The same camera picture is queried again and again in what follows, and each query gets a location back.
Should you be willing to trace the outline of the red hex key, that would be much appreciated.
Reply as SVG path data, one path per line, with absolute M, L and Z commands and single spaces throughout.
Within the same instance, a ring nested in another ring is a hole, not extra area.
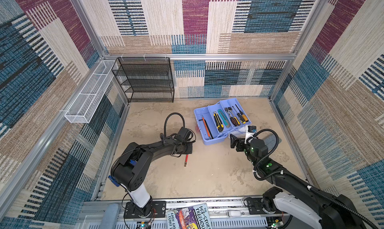
M 188 159 L 189 159 L 189 155 L 186 155 L 184 167 L 187 167 Z

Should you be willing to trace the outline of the teal utility knife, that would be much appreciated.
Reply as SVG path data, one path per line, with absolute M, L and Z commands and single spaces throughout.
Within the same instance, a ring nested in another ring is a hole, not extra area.
M 224 125 L 226 126 L 226 128 L 229 128 L 231 126 L 228 118 L 226 117 L 226 115 L 224 114 L 224 112 L 222 110 L 218 110 L 218 114 L 222 120 L 222 122 L 224 123 Z

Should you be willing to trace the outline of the red handled pliers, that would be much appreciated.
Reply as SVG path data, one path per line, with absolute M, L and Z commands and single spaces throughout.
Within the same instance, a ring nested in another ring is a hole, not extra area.
M 238 127 L 234 118 L 232 117 L 232 114 L 230 113 L 230 111 L 228 110 L 228 108 L 225 108 L 225 111 L 228 113 L 229 117 L 230 117 L 230 120 L 232 122 L 232 124 L 235 126 L 235 127 Z

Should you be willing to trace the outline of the yellow black utility knife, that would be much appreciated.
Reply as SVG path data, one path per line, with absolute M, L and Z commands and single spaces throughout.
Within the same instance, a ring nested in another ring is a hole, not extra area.
M 217 112 L 214 112 L 214 118 L 215 118 L 215 121 L 216 121 L 216 125 L 217 125 L 217 129 L 219 132 L 222 132 L 224 130 L 224 126 L 223 126 L 223 123 L 221 122 L 221 119 L 218 115 Z

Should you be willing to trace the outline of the black yellow screwdriver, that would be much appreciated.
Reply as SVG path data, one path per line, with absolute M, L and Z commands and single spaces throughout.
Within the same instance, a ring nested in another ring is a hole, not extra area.
M 242 124 L 245 124 L 246 121 L 245 121 L 245 119 L 243 118 L 243 116 L 240 114 L 240 112 L 238 112 L 234 107 L 233 107 L 233 109 L 235 110 L 235 112 L 236 112 L 238 118 L 240 119 L 240 122 L 241 122 Z

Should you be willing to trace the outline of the white and blue toolbox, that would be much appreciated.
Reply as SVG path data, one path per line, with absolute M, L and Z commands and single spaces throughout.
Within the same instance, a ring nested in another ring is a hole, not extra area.
M 252 124 L 236 98 L 197 108 L 194 114 L 206 146 L 221 143 L 230 135 L 244 135 L 248 126 Z

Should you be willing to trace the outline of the wooden handle screwdriver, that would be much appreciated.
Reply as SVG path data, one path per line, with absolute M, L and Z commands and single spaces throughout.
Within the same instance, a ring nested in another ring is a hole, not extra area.
M 244 114 L 244 112 L 238 107 L 237 104 L 235 104 L 236 108 L 238 109 L 239 113 L 241 114 L 242 118 L 244 119 L 244 122 L 247 123 L 249 121 L 248 117 Z

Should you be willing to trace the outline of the orange hex key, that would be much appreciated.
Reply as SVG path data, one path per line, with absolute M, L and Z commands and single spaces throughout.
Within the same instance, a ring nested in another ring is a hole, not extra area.
M 208 124 L 207 124 L 207 122 L 206 122 L 206 120 L 205 120 L 205 118 L 204 118 L 204 117 L 202 117 L 202 121 L 203 121 L 203 123 L 204 123 L 204 126 L 205 126 L 205 129 L 206 129 L 206 132 L 207 132 L 208 138 L 209 138 L 209 140 L 211 140 L 211 133 L 210 133 L 210 130 L 209 130 Z

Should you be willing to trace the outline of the black hex key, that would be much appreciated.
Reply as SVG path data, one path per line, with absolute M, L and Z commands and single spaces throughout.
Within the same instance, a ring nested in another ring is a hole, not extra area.
M 209 126 L 208 126 L 207 121 L 206 121 L 204 118 L 203 118 L 203 122 L 204 122 L 205 128 L 206 128 L 206 130 L 207 130 L 207 134 L 208 134 L 210 140 L 212 140 L 212 139 L 213 139 L 212 133 L 211 133 L 211 131 L 210 131 L 210 128 L 209 128 Z

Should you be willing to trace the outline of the yellow handled pliers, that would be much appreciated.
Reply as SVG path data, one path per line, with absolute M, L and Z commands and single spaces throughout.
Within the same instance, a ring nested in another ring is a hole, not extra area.
M 233 113 L 232 108 L 231 108 L 231 107 L 228 107 L 228 110 L 229 110 L 230 113 L 232 114 L 232 117 L 234 118 L 234 120 L 235 120 L 237 126 L 240 126 L 241 124 L 240 124 L 239 120 L 237 119 L 237 117 L 235 116 L 235 114 Z

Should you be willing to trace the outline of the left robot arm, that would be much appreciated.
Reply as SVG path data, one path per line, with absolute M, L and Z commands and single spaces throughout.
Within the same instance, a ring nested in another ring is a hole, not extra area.
M 174 115 L 180 116 L 183 126 L 178 133 L 167 135 L 168 119 Z M 144 185 L 151 163 L 164 156 L 179 158 L 191 154 L 196 135 L 186 128 L 182 114 L 174 112 L 167 116 L 160 139 L 159 142 L 148 145 L 130 143 L 110 170 L 110 180 L 116 186 L 122 186 L 131 197 L 131 203 L 126 205 L 125 210 L 133 212 L 138 217 L 152 216 L 156 211 L 153 198 Z

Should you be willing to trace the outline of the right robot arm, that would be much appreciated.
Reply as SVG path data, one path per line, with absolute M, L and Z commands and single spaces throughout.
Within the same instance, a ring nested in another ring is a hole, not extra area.
M 313 229 L 377 228 L 357 211 L 348 197 L 327 193 L 274 161 L 270 156 L 279 145 L 279 136 L 275 131 L 263 129 L 248 138 L 230 135 L 230 140 L 231 148 L 244 152 L 254 166 L 255 179 L 273 185 L 261 200 L 266 213 L 288 213 Z

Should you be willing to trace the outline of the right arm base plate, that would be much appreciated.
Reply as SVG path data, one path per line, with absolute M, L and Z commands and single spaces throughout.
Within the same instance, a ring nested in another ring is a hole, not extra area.
M 263 215 L 263 214 L 284 214 L 278 209 L 272 209 L 272 211 L 268 211 L 264 208 L 264 204 L 262 203 L 263 198 L 252 198 L 246 197 L 243 200 L 244 206 L 249 210 L 250 215 Z

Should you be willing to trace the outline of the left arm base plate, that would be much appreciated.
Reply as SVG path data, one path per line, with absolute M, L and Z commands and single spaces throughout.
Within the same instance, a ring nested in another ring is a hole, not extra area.
M 135 203 L 126 204 L 124 219 L 149 219 L 154 217 L 164 218 L 166 216 L 166 201 L 149 201 L 143 208 L 140 208 Z

